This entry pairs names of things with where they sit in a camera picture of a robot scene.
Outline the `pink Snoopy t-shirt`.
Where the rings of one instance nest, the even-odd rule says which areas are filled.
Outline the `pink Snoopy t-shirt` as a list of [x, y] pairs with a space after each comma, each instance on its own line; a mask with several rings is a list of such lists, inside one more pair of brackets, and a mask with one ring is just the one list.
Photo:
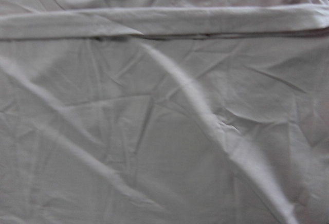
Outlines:
[[328, 0], [1, 0], [1, 223], [328, 223]]

